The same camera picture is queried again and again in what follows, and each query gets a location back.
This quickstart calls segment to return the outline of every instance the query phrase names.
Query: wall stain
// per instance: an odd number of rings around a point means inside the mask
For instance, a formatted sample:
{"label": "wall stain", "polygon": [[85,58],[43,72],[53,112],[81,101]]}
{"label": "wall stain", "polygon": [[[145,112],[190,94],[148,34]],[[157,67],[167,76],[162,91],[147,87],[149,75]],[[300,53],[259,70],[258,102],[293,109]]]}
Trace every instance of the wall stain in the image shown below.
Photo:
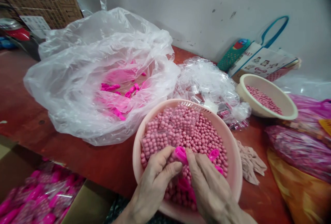
{"label": "wall stain", "polygon": [[237,12],[236,11],[234,11],[233,13],[232,13],[232,15],[231,15],[231,17],[230,17],[230,19],[232,19],[234,16],[235,16],[235,14],[236,14]]}

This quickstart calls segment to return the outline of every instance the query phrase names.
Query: blue handle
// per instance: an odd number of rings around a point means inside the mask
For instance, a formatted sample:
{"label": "blue handle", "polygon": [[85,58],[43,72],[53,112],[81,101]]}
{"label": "blue handle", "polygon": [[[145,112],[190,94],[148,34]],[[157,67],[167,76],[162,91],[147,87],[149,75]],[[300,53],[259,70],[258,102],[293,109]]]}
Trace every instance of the blue handle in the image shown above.
{"label": "blue handle", "polygon": [[286,19],[285,22],[284,22],[284,24],[283,24],[282,27],[278,30],[278,32],[274,35],[274,37],[272,37],[264,47],[265,47],[265,48],[269,48],[269,47],[272,45],[272,43],[274,43],[274,41],[278,38],[278,36],[283,32],[284,28],[286,27],[287,23],[289,22],[289,19],[290,19],[289,16],[282,16],[282,17],[279,17],[279,18],[277,18],[273,23],[271,23],[271,25],[270,25],[270,26],[264,31],[264,33],[262,34],[262,44],[261,44],[261,46],[263,46],[264,38],[265,38],[266,34],[268,33],[268,31],[272,28],[272,26],[273,26],[276,22],[278,22],[279,20],[281,20],[281,19],[283,19],[283,18]]}

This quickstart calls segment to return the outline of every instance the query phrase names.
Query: table surface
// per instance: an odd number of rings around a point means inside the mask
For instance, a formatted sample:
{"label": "table surface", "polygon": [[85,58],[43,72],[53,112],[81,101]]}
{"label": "table surface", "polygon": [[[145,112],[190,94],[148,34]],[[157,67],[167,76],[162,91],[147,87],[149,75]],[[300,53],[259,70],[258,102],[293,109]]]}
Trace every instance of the table surface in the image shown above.
{"label": "table surface", "polygon": [[[195,56],[177,47],[173,49],[177,64]],[[35,102],[23,84],[24,75],[35,63],[21,51],[0,53],[0,122],[7,122],[0,124],[0,134],[131,198],[137,185],[132,168],[135,135],[121,144],[98,147],[69,134],[58,133],[48,118],[47,110]],[[257,175],[259,186],[243,180],[239,205],[258,223],[292,223],[267,161],[265,126],[263,119],[252,116],[247,129],[233,132],[236,139],[252,147],[268,166],[265,176]]]}

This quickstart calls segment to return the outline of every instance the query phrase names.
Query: white wall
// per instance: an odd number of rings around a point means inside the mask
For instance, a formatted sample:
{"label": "white wall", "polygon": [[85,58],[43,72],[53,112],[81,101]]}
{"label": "white wall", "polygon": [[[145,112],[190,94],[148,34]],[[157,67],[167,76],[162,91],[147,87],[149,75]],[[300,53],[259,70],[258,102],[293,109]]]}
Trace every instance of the white wall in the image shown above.
{"label": "white wall", "polygon": [[[298,74],[331,80],[330,0],[107,0],[166,29],[173,45],[219,61],[237,38],[255,40],[273,19],[289,15],[275,47],[304,60]],[[80,0],[92,12],[99,0]]]}

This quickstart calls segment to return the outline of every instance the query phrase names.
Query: fingernail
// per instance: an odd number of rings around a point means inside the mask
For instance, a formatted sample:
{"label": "fingernail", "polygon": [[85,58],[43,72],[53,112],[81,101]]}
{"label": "fingernail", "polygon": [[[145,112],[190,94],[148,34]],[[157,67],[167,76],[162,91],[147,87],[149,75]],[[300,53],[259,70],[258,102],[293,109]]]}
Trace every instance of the fingernail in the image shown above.
{"label": "fingernail", "polygon": [[183,169],[183,164],[181,162],[175,162],[173,168],[178,173]]}

